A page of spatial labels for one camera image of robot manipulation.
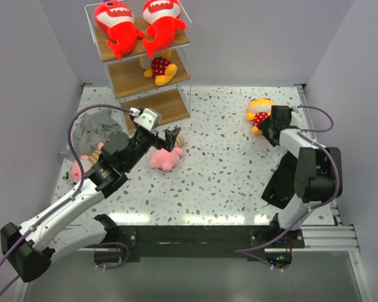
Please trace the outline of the pink pig plush left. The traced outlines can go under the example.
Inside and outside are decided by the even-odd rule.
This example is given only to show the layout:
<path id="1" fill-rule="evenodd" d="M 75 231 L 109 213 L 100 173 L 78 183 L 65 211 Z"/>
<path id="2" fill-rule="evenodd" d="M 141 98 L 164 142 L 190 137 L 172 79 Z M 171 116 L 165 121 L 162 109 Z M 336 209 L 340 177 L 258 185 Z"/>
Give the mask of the pink pig plush left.
<path id="1" fill-rule="evenodd" d="M 83 175 L 94 166 L 95 163 L 99 160 L 99 157 L 101 155 L 101 149 L 104 146 L 103 142 L 100 142 L 97 145 L 97 148 L 91 152 L 89 155 L 82 155 L 80 156 L 79 160 L 83 167 L 83 169 L 80 169 L 79 164 L 75 160 L 72 164 L 70 169 L 65 174 L 65 180 L 70 184 L 77 184 Z"/>

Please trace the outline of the pink pig plush centre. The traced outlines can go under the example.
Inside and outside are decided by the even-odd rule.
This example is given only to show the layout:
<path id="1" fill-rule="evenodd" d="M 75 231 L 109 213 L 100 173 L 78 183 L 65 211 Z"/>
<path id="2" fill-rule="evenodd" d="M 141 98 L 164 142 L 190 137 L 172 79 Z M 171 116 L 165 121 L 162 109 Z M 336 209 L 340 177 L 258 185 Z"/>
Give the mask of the pink pig plush centre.
<path id="1" fill-rule="evenodd" d="M 153 168 L 158 168 L 163 171 L 170 171 L 175 167 L 180 159 L 184 156 L 183 146 L 186 144 L 186 138 L 183 134 L 179 134 L 175 141 L 175 146 L 172 151 L 166 151 L 165 149 L 151 149 L 151 158 L 149 165 Z"/>

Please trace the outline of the grey crumpled cloth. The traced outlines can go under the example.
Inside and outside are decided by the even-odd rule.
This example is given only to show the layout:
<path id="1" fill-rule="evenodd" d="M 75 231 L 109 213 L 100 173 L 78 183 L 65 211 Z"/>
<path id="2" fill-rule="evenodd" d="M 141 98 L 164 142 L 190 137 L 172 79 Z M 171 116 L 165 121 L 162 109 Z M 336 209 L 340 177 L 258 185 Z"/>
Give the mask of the grey crumpled cloth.
<path id="1" fill-rule="evenodd" d="M 89 155 L 99 143 L 105 143 L 112 133 L 122 131 L 121 124 L 115 119 L 118 115 L 117 110 L 107 107 L 91 108 L 80 114 L 71 132 L 76 155 Z"/>

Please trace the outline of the pink pig plush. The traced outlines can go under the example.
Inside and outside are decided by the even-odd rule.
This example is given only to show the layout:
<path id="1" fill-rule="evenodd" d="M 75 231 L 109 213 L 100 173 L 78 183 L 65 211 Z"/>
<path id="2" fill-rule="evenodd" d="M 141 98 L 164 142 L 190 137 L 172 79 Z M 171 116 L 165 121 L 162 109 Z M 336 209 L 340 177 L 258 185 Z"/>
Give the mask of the pink pig plush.
<path id="1" fill-rule="evenodd" d="M 172 151 L 166 151 L 165 149 L 151 149 L 151 158 L 149 165 L 153 168 L 158 168 L 163 171 L 170 171 L 175 167 L 180 159 L 184 156 L 183 146 L 186 144 L 186 138 L 183 134 L 179 134 L 175 141 L 175 146 Z"/>
<path id="2" fill-rule="evenodd" d="M 94 166 L 95 163 L 99 160 L 99 157 L 101 155 L 101 149 L 104 146 L 103 142 L 100 142 L 97 145 L 97 148 L 91 152 L 89 155 L 82 155 L 80 156 L 79 160 L 83 167 L 83 169 L 80 169 L 79 164 L 75 160 L 72 164 L 70 169 L 65 174 L 65 180 L 70 184 L 77 184 L 83 175 Z"/>

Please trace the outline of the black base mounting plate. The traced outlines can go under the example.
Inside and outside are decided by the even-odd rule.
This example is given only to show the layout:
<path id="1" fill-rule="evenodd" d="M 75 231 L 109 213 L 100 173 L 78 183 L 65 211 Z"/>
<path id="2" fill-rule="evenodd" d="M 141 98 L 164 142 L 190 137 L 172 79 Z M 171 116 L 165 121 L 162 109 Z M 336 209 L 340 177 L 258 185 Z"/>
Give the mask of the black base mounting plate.
<path id="1" fill-rule="evenodd" d="M 116 226 L 106 229 L 100 242 L 122 242 L 130 250 L 129 262 L 144 257 L 238 258 L 235 250 L 251 249 L 267 243 L 282 231 L 271 226 Z M 110 256 L 95 253 L 95 261 L 118 261 L 114 247 Z"/>

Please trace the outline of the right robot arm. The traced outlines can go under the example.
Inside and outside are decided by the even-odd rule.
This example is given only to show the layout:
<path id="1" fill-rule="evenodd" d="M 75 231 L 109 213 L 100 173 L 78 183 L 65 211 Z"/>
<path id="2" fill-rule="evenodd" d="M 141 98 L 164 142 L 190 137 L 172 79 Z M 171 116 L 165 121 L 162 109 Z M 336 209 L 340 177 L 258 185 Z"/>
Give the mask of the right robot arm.
<path id="1" fill-rule="evenodd" d="M 260 130 L 274 147 L 286 153 L 267 184 L 262 198 L 279 208 L 273 219 L 276 225 L 268 231 L 268 240 L 283 247 L 290 231 L 300 229 L 316 209 L 342 194 L 341 151 L 327 147 L 310 137 L 315 129 L 303 128 L 296 122 L 300 107 L 272 106 L 270 116 Z"/>

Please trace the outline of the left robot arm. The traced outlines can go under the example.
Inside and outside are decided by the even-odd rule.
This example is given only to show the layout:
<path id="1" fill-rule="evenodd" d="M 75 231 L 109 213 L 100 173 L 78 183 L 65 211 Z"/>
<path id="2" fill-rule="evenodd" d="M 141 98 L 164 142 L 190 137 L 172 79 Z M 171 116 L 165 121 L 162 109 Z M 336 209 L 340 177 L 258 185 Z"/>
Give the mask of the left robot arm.
<path id="1" fill-rule="evenodd" d="M 65 227 L 90 207 L 111 196 L 127 180 L 127 174 L 150 148 L 171 152 L 179 127 L 157 131 L 140 126 L 132 137 L 124 132 L 111 134 L 101 148 L 99 160 L 65 196 L 36 217 L 20 224 L 7 223 L 0 231 L 1 250 L 24 282 L 40 277 L 60 250 L 50 243 Z"/>

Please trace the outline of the black cloth right side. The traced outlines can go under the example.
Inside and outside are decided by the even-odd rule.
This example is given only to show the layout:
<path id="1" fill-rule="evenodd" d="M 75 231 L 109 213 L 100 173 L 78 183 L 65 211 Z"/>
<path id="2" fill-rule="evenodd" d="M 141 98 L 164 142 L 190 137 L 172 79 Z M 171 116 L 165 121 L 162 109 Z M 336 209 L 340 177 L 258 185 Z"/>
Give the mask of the black cloth right side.
<path id="1" fill-rule="evenodd" d="M 281 159 L 277 169 L 269 180 L 262 200 L 283 210 L 294 197 L 294 179 L 297 167 L 297 158 L 287 152 Z"/>

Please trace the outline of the orange doll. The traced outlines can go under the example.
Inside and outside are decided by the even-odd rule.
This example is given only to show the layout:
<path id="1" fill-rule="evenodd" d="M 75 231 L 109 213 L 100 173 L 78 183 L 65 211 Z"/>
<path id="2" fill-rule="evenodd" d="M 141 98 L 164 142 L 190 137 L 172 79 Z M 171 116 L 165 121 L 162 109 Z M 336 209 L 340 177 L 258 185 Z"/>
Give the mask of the orange doll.
<path id="1" fill-rule="evenodd" d="M 261 135 L 259 125 L 271 115 L 273 101 L 268 98 L 258 98 L 252 100 L 246 111 L 246 119 L 252 122 L 251 131 Z"/>

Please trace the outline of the red shark plush with face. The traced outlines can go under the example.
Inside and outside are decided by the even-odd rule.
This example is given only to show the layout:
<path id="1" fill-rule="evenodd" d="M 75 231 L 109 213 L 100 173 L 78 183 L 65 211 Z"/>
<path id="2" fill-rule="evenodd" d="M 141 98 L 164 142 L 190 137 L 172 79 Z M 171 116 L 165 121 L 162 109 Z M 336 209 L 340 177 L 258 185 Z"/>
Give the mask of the red shark plush with face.
<path id="1" fill-rule="evenodd" d="M 107 34 L 107 46 L 118 60 L 130 54 L 144 34 L 134 23 L 133 11 L 122 1 L 105 1 L 94 10 L 94 19 Z"/>

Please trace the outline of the orange doll polka dot dress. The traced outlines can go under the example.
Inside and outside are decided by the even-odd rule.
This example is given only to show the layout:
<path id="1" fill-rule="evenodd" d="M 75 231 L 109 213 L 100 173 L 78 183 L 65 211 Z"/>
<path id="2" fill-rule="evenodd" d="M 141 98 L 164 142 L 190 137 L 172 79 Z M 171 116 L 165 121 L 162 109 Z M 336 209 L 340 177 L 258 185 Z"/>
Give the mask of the orange doll polka dot dress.
<path id="1" fill-rule="evenodd" d="M 147 55 L 140 57 L 139 63 L 144 70 L 145 78 L 154 78 L 155 85 L 163 86 L 169 83 L 177 73 L 176 64 L 170 61 L 171 51 L 158 52 L 153 59 Z"/>

